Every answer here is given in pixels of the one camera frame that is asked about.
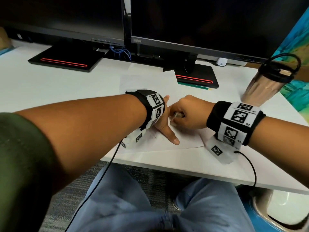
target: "person's right arm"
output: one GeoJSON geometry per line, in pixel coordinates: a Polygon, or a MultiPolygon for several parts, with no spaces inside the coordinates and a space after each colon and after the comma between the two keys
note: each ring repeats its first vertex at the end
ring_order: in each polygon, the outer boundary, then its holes
{"type": "MultiPolygon", "coordinates": [[[[170,107],[184,118],[173,121],[189,129],[206,128],[214,103],[187,95],[170,107]]],[[[255,128],[249,146],[309,188],[309,127],[265,117],[255,128]]]]}

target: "person's right hand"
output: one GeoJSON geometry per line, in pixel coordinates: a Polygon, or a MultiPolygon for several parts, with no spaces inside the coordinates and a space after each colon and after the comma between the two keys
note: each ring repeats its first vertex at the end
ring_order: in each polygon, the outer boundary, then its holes
{"type": "Polygon", "coordinates": [[[172,121],[175,124],[187,129],[203,129],[206,128],[207,119],[214,105],[214,103],[187,95],[170,106],[170,116],[173,116],[175,112],[181,112],[185,117],[173,118],[172,121]]]}

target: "person's left hand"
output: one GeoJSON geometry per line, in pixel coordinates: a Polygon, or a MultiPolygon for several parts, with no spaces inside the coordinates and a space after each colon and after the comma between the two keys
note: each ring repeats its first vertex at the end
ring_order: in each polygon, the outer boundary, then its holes
{"type": "Polygon", "coordinates": [[[165,111],[163,115],[160,117],[160,119],[156,122],[154,125],[161,133],[163,133],[168,140],[170,140],[173,144],[179,145],[179,139],[176,137],[175,133],[171,130],[171,128],[168,126],[168,116],[170,114],[170,107],[167,107],[167,103],[170,96],[166,95],[163,99],[165,102],[165,111]]]}

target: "finger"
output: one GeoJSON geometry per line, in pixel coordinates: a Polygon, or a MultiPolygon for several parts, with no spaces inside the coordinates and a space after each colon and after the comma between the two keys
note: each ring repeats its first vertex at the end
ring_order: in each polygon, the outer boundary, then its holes
{"type": "Polygon", "coordinates": [[[176,137],[175,133],[171,130],[171,128],[168,125],[165,125],[162,129],[160,129],[161,133],[164,134],[165,137],[168,138],[168,140],[175,144],[175,145],[179,145],[180,141],[179,139],[176,137]]]}
{"type": "Polygon", "coordinates": [[[168,100],[169,100],[169,99],[170,99],[170,96],[169,96],[169,95],[166,95],[166,96],[163,98],[165,104],[168,103],[168,100]]]}
{"type": "Polygon", "coordinates": [[[183,112],[182,109],[181,109],[179,101],[174,103],[173,105],[171,105],[169,109],[170,109],[170,114],[169,114],[170,116],[173,116],[176,111],[183,112]]]}
{"type": "Polygon", "coordinates": [[[179,117],[176,117],[176,118],[173,118],[172,121],[176,124],[176,125],[180,125],[180,126],[183,126],[185,127],[186,126],[186,117],[183,117],[183,118],[179,118],[179,117]]]}

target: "forearm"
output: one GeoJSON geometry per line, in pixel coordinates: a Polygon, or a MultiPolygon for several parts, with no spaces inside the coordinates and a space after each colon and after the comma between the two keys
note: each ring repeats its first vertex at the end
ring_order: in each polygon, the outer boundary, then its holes
{"type": "Polygon", "coordinates": [[[47,136],[59,162],[54,192],[93,166],[143,124],[144,105],[132,95],[66,101],[17,112],[47,136]]]}
{"type": "Polygon", "coordinates": [[[309,187],[309,127],[265,117],[249,146],[309,187]]]}

